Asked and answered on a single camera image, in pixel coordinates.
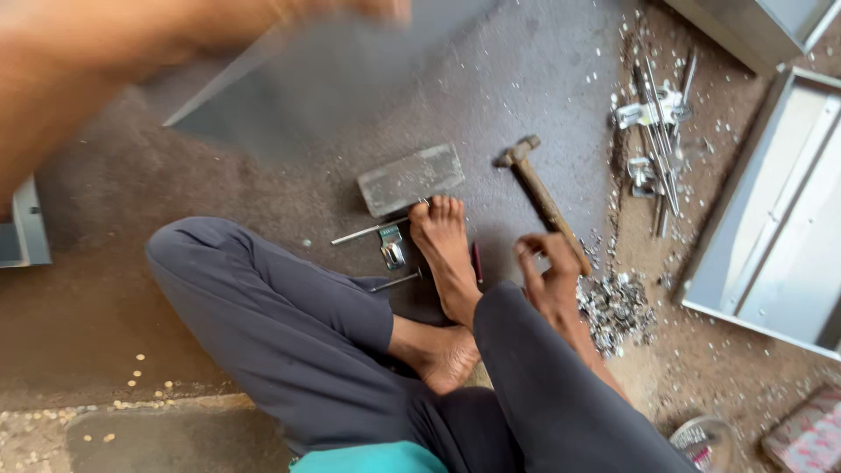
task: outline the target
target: foot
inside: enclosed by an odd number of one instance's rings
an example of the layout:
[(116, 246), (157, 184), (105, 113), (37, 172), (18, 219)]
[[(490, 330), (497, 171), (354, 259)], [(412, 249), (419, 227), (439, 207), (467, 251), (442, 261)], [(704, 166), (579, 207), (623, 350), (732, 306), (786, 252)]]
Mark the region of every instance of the foot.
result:
[(429, 263), (444, 314), (473, 330), (473, 312), (482, 293), (470, 264), (464, 203), (436, 195), (431, 205), (412, 207), (409, 220), (412, 240)]
[(422, 349), (401, 358), (439, 396), (462, 387), (480, 358), (473, 334), (466, 327), (430, 326), (417, 334), (426, 340)]

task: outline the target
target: wooden hammer handle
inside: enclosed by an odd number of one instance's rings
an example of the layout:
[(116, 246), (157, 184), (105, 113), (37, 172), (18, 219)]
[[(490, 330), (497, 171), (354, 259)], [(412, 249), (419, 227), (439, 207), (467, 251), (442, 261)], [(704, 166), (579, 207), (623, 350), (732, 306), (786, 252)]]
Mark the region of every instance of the wooden hammer handle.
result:
[(590, 260), (587, 259), (587, 255), (584, 254), (584, 249), (581, 247), (581, 243), (575, 239), (573, 230), (569, 228), (569, 224), (563, 219), (561, 210), (558, 208), (558, 205), (555, 204), (555, 199), (552, 198), (552, 195), (550, 195), (549, 191), (546, 190), (546, 186), (543, 185), (543, 181), (541, 181), (537, 176), (534, 167), (532, 167), (527, 159), (516, 162), (515, 166), (520, 171), (520, 175), (523, 180), (526, 181), (526, 186), (528, 186), (529, 191), (532, 192), (535, 200), (540, 205), (543, 217), (549, 222), (552, 230), (560, 231), (565, 237), (567, 237), (569, 246), (573, 249), (575, 256), (577, 256), (581, 262), (581, 274), (589, 276), (590, 273), (593, 272), (593, 267), (590, 266)]

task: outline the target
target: hammer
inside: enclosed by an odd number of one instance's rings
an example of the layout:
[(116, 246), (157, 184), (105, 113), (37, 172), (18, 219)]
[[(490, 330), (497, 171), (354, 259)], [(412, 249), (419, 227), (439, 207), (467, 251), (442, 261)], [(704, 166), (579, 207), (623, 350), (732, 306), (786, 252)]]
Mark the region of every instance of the hammer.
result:
[(578, 240), (575, 239), (575, 234), (569, 228), (567, 221), (563, 219), (561, 211), (555, 204), (555, 200), (552, 198), (552, 195), (549, 195), (546, 186), (543, 185), (543, 182), (537, 176), (537, 173), (535, 173), (534, 167), (528, 162), (528, 153), (538, 146), (540, 146), (540, 138), (537, 135), (527, 136), (520, 140), (516, 146), (508, 148), (505, 154), (494, 162), (494, 166), (513, 166), (520, 172), (520, 176), (526, 182), (526, 186), (531, 191), (532, 196), (534, 196), (534, 199), (540, 205), (540, 209), (538, 210), (541, 212), (543, 218), (549, 222), (552, 231), (560, 231), (567, 237), (569, 246), (581, 262), (581, 274), (589, 276), (593, 272), (593, 267), (590, 266), (590, 261), (584, 254), (584, 249)]

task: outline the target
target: teal shirt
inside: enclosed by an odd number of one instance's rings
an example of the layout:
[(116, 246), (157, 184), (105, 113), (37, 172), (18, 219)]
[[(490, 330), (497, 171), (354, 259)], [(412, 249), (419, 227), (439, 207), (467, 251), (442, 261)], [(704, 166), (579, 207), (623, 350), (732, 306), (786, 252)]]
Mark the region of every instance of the teal shirt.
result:
[(289, 464), (291, 473), (447, 473), (429, 450), (411, 442), (312, 452)]

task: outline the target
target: pile of metal scraps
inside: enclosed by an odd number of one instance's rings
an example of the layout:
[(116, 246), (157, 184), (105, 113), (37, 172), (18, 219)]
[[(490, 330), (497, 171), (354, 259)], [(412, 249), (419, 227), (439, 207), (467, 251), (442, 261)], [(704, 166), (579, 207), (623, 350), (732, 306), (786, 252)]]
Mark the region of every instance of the pile of metal scraps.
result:
[(579, 309), (587, 314), (595, 349), (603, 357), (624, 355), (621, 345), (628, 337), (637, 335), (636, 344), (649, 345), (654, 340), (649, 328), (657, 323), (657, 317), (648, 308), (645, 289), (635, 274), (611, 271), (589, 292), (579, 284), (575, 296)]

